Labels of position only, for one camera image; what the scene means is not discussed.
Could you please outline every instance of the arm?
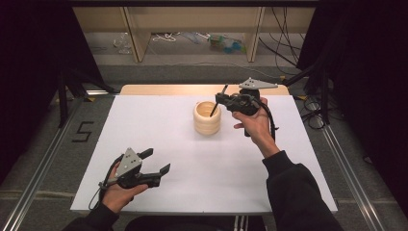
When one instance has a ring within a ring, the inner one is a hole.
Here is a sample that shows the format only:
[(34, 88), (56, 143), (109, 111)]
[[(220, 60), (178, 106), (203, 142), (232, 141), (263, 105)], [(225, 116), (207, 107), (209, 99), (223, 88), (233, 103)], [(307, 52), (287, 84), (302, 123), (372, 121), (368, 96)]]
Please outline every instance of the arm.
[[(115, 177), (117, 163), (110, 174), (110, 178)], [(111, 227), (119, 218), (118, 213), (125, 207), (135, 195), (147, 190), (147, 185), (138, 185), (133, 189), (125, 190), (119, 185), (111, 185), (105, 195), (94, 210), (85, 218), (76, 218), (68, 224), (64, 231), (102, 231), (111, 230)]]
[(238, 112), (233, 118), (241, 123), (265, 157), (268, 170), (268, 198), (278, 230), (343, 230), (321, 199), (319, 186), (307, 167), (295, 165), (279, 150), (269, 131), (267, 113), (260, 109), (255, 115)]

